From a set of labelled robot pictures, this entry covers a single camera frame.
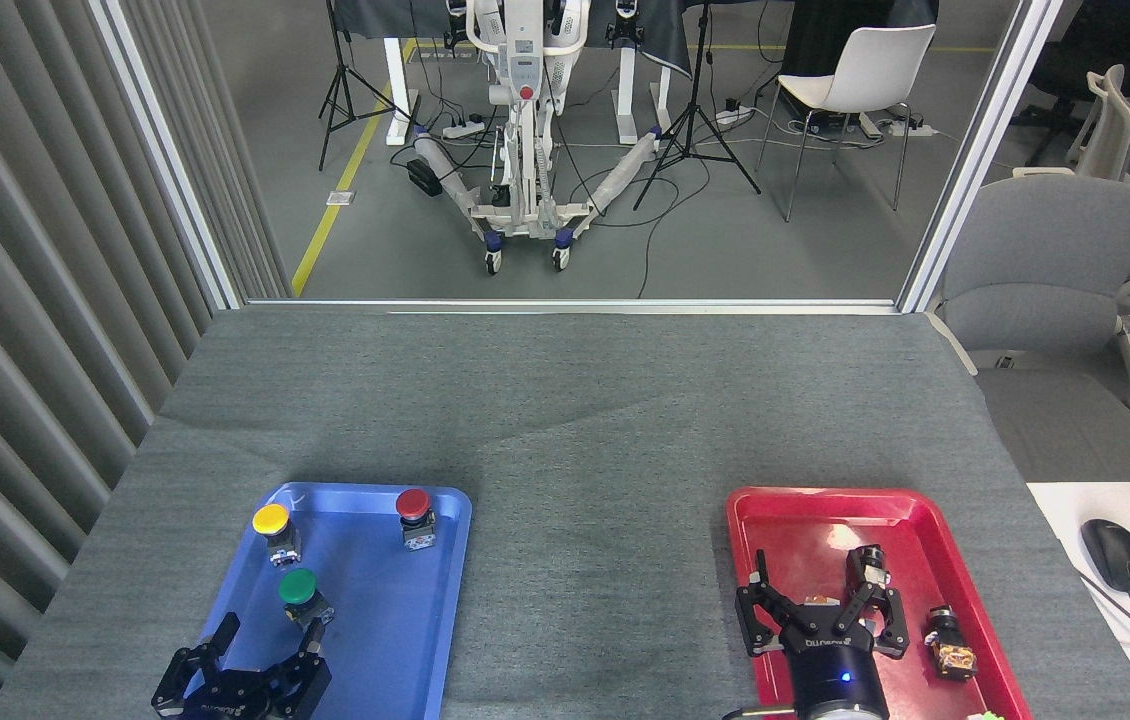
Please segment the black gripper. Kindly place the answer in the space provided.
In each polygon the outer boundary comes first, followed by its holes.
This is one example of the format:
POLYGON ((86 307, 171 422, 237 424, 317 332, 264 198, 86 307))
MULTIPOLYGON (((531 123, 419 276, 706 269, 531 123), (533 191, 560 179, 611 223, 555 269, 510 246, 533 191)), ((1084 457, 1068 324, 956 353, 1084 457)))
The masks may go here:
POLYGON ((310 621, 299 648, 263 673, 221 673, 221 656, 240 632, 240 615, 227 611, 219 625, 195 647, 172 654, 153 708, 177 719, 310 719, 321 702, 331 671, 321 653, 324 621, 310 621), (201 682, 190 688, 195 674, 201 682))
POLYGON ((898 589, 863 580, 838 614, 838 634, 824 626, 812 633, 811 616, 770 583, 765 552, 754 555, 754 565, 748 583, 734 591, 745 652, 785 650, 796 715, 889 717, 873 650, 903 659, 911 647, 898 589), (879 634, 872 635, 872 623, 857 623, 864 607, 881 615, 879 634), (779 632, 762 623, 756 609, 766 611, 779 632))

